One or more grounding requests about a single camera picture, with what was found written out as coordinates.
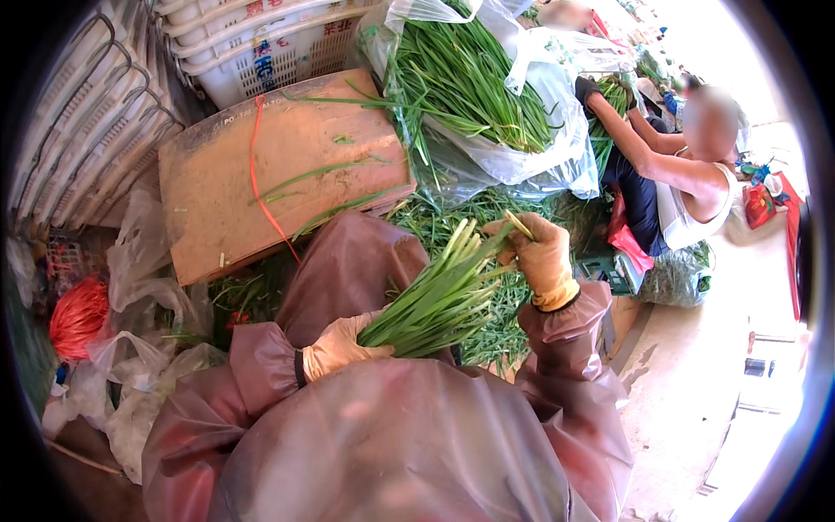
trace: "sleeve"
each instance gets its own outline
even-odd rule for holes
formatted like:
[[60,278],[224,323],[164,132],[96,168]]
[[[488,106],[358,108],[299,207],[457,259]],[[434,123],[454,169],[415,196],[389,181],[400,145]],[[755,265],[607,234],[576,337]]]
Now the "sleeve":
[[610,304],[609,286],[594,281],[581,282],[563,310],[523,307],[519,325],[533,353],[516,376],[569,484],[602,522],[617,521],[633,464],[617,412],[626,392],[596,351]]
[[669,110],[671,113],[676,113],[676,107],[678,106],[678,102],[675,98],[673,98],[672,93],[664,93],[664,105],[666,105],[667,110]]
[[144,507],[150,520],[206,520],[215,481],[229,454],[267,409],[304,382],[300,362],[274,322],[239,325],[226,365],[177,382],[142,453]]

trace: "white tank top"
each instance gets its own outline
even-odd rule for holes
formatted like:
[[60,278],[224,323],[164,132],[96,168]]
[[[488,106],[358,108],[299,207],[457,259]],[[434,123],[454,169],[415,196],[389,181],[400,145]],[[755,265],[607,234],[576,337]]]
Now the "white tank top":
[[[675,155],[678,156],[686,148],[679,150]],[[658,221],[664,234],[664,241],[670,247],[670,250],[678,250],[712,236],[725,222],[728,214],[731,213],[736,176],[721,163],[714,163],[713,165],[727,178],[728,196],[719,214],[707,223],[696,221],[687,212],[684,202],[681,200],[680,190],[666,183],[655,182],[655,192],[658,195]]]

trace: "work glove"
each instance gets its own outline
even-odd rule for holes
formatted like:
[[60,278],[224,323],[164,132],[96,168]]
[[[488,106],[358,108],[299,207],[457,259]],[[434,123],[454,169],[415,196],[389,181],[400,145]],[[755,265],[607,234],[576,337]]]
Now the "work glove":
[[[518,259],[519,269],[534,291],[533,304],[542,312],[559,310],[579,292],[579,285],[571,275],[569,232],[534,212],[516,217],[528,227],[534,240],[522,231],[510,232],[496,261],[508,265]],[[506,224],[507,220],[491,221],[482,231],[497,234]]]
[[598,87],[597,82],[585,79],[582,76],[577,77],[577,81],[574,82],[574,96],[577,97],[579,102],[585,108],[585,102],[589,99],[592,93],[603,93]]
[[304,363],[307,381],[311,383],[326,373],[335,372],[349,362],[393,355],[394,347],[391,345],[368,348],[357,344],[359,332],[362,332],[362,329],[377,319],[381,313],[382,310],[379,310],[347,319],[336,319],[325,328],[316,342],[309,347],[302,348],[301,360]]

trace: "black glove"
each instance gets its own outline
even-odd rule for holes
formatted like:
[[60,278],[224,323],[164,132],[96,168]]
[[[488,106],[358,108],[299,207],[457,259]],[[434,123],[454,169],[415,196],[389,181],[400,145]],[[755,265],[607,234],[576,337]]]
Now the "black glove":
[[574,83],[574,96],[577,97],[583,107],[585,107],[585,100],[589,99],[592,93],[602,94],[603,91],[597,86],[597,82],[578,76],[577,81]]

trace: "stacked plastic crates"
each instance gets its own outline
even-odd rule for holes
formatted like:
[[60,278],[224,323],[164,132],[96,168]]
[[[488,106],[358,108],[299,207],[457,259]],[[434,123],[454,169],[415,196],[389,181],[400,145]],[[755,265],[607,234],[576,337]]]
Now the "stacked plastic crates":
[[119,226],[135,185],[159,192],[157,149],[188,122],[170,97],[153,13],[99,5],[40,96],[8,210],[18,226]]
[[218,109],[345,68],[359,18],[380,0],[160,0],[184,78]]

